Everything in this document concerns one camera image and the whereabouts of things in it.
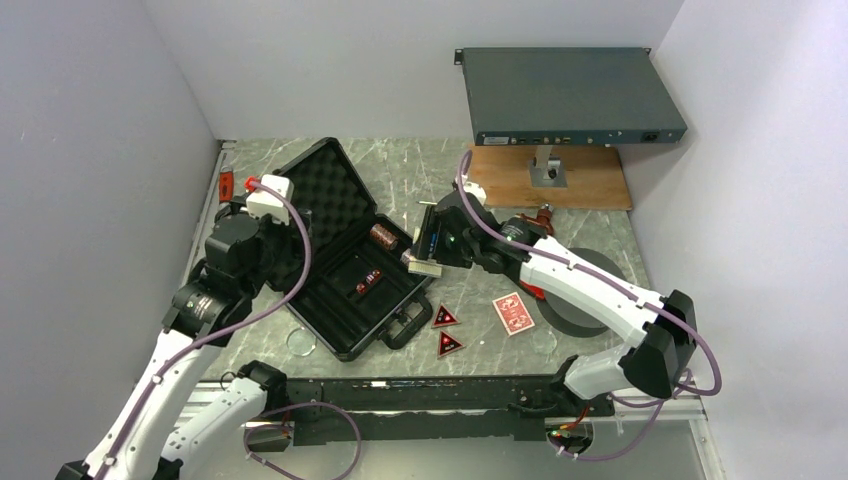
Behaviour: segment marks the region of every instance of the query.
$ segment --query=gray floor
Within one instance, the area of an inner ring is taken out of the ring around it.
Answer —
[[[619,437],[614,423],[597,424],[596,440],[585,454],[612,453],[627,445],[641,425],[626,423]],[[234,432],[220,455],[197,478],[277,480],[278,473],[245,460],[242,432]],[[263,456],[298,477],[335,478],[353,458],[353,442],[319,447],[295,447]],[[594,480],[701,480],[703,470],[688,422],[658,423],[629,455],[600,463],[573,462],[557,457],[544,442],[515,442],[510,438],[469,438],[364,442],[351,480],[487,479],[516,480],[575,478]]]
[[[259,176],[284,165],[315,140],[239,141],[227,163],[234,168],[239,186],[250,175]],[[467,140],[342,139],[342,145],[380,210],[412,232],[424,210],[417,202],[438,200],[450,192],[451,179]],[[504,220],[519,211],[495,209],[494,213]],[[626,212],[563,209],[554,213],[554,225],[556,237],[566,246],[598,250],[618,264],[628,281],[648,286]],[[285,341],[298,328],[298,323],[283,310],[237,332],[209,368],[206,378],[217,379],[225,371],[236,370],[253,359],[274,365],[291,377],[553,373],[562,360],[573,354],[592,354],[617,343],[610,332],[593,339],[577,339],[552,330],[535,302],[523,293],[536,327],[508,337],[491,302],[515,290],[515,285],[505,277],[487,274],[480,268],[446,269],[444,277],[429,287],[427,296],[434,309],[442,303],[460,319],[462,323],[449,327],[449,333],[467,348],[442,359],[436,355],[438,331],[429,328],[422,329],[399,351],[375,342],[351,363],[337,361],[320,343],[309,356],[294,356]],[[254,311],[264,309],[278,298],[279,294],[265,289],[254,301]],[[550,335],[556,339],[553,352],[545,348]]]

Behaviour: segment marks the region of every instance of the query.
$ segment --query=black round pad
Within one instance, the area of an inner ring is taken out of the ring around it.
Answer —
[[[601,270],[626,280],[624,272],[603,253],[588,248],[570,248],[569,250]],[[589,338],[596,337],[609,330],[609,327],[595,317],[549,292],[545,292],[545,300],[536,300],[536,305],[545,320],[566,335]]]

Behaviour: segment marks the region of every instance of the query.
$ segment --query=triangular warning sign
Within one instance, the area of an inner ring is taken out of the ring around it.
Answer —
[[[456,325],[459,320],[454,314],[450,313],[444,305],[439,305],[439,311],[436,312],[436,319],[433,320],[433,328],[447,327],[448,325]]]
[[[465,345],[459,343],[459,340],[451,337],[445,332],[439,332],[439,357],[444,357],[449,353],[453,353],[460,348],[465,348]]]

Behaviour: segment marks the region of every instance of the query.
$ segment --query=red cap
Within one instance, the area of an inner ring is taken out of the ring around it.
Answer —
[[[253,182],[262,183],[256,177],[247,177],[247,181],[244,182],[244,188],[246,188],[250,193],[253,193],[253,191],[256,190],[256,187],[251,185]]]

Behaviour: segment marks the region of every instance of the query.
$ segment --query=gray marble surface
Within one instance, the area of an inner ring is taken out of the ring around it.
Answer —
[[[227,163],[234,169],[238,186],[250,175],[259,176],[283,166],[316,140],[239,141]],[[457,162],[468,144],[463,138],[342,139],[341,142],[379,210],[408,232],[421,221],[424,207],[417,203],[419,200],[436,201],[450,192]],[[521,211],[535,215],[534,210],[493,210],[499,220]],[[629,282],[648,286],[626,212],[560,209],[554,212],[553,223],[556,238],[566,246],[600,251],[618,264]],[[443,277],[427,289],[427,297],[434,310],[444,304],[456,314],[461,324],[448,327],[447,331],[466,348],[441,359],[436,354],[439,329],[429,327],[423,328],[401,350],[392,351],[382,342],[374,342],[350,363],[336,360],[320,342],[310,355],[298,357],[290,353],[286,338],[299,324],[282,309],[237,332],[209,368],[206,378],[217,379],[225,371],[237,370],[253,359],[269,363],[293,377],[554,373],[571,355],[596,353],[618,343],[611,332],[579,339],[553,330],[539,313],[535,301],[524,293],[521,295],[536,327],[508,337],[492,300],[514,291],[515,285],[506,277],[487,274],[479,267],[445,269]],[[254,301],[254,311],[268,307],[278,298],[278,293],[264,289]],[[556,339],[552,352],[547,348],[551,336]]]

